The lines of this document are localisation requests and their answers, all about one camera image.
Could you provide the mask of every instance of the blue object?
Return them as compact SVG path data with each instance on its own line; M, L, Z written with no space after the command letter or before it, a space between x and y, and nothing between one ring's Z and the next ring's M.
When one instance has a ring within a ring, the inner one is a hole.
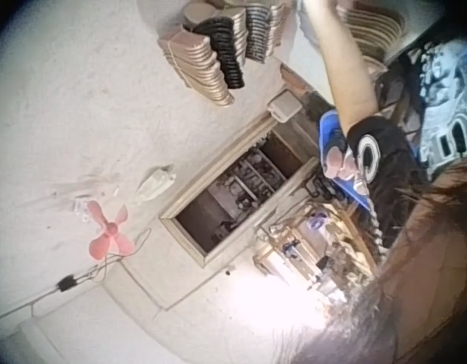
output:
M340 129L340 119L336 110L330 110L325 112L319 120L319 146L321 151L321 160L324 161L324 155L327 152L326 145L330 139L331 134L336 130ZM357 201L358 204L363 206L367 211L370 211L368 207L367 196L360 195L353 188L352 180L342 180L341 178L335 177L333 182L341 187L345 193L347 193L352 199Z
M326 224L328 216L323 212L316 212L308 219L308 227L310 230L318 230Z

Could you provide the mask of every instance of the small fan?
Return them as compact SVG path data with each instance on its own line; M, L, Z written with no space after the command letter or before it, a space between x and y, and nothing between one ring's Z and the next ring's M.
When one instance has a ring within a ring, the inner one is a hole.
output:
M90 201L87 204L87 208L94 221L104 229L100 237L90 242L90 255L97 260L104 259L112 243L118 246L120 255L128 256L131 254L134 250L134 244L119 232L119 225L127 220L127 207L122 206L114 222L110 222L105 218L102 208L97 201Z

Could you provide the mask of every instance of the white wall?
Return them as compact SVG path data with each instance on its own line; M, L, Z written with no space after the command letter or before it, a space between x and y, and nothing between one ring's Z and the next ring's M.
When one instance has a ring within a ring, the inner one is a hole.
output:
M134 238L280 90L275 60L248 62L246 88L233 92L230 108L187 89L156 44L157 29L185 3L37 0L2 35L0 315L94 264L96 226L73 213L75 196L91 194L109 218L127 204L124 232ZM158 165L174 166L174 187L130 204ZM157 296L171 302L209 273L153 228L141 259L154 267L148 280Z
M0 342L0 350L10 364L186 364L139 328L101 287L25 322Z

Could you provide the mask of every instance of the electrical wire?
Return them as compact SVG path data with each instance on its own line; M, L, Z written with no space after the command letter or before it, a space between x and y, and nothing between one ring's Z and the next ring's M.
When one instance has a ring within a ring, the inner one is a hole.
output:
M92 268L90 268L86 273L83 275L80 275L78 277L75 277L75 280L77 281L77 286L81 285L82 283L85 283L87 281L93 281L95 283L102 283L105 281L107 278L107 272L108 272L108 266L111 264L114 264L116 262L120 262L124 258L128 258L130 256L133 256L137 254L143 246L146 244L146 241L149 239L149 236L151 235L152 229L148 228L144 230L141 234L139 234L136 239L134 239L134 246L136 246L136 249L128 256L120 256L118 254L112 254L108 253L107 256L104 258L104 261L99 263L98 265L94 265ZM102 278L100 278L98 281L96 281L96 278L99 276L101 272L104 272L104 275ZM54 293L60 292L57 286L53 287L51 290L45 292L41 296L38 296L37 298L34 298L33 300L23 303L22 305L19 305L18 307L15 307L14 309L11 309L10 311L7 311L0 315L0 319L3 319L6 316L9 316L16 311L19 311L21 309L24 309L25 307L31 306L31 311L33 312L33 305L35 303L38 303L39 301L43 300L44 298L51 296Z

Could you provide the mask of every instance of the dark hair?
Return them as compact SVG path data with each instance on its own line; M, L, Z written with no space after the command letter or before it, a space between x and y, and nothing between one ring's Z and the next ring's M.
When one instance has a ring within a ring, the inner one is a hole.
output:
M467 161L447 173L467 176ZM431 198L435 193L446 197L444 203ZM435 234L455 228L464 234L467 242L467 180L448 188L414 185L410 191L406 191L406 196L407 199L419 197L420 203L431 204L431 213L425 215L416 227L426 228L423 230L424 240L411 240L411 243L419 246L430 243ZM356 294L357 298L341 308L323 332L298 337L300 343L296 346L295 354L288 360L281 359L279 364L384 364L380 360L382 356L386 362L466 362L455 359L455 356L461 356L467 348L467 284L451 319L402 359L395 359L397 301L382 292L381 283L389 278L387 275L396 275L400 268L387 271L386 275L363 287Z

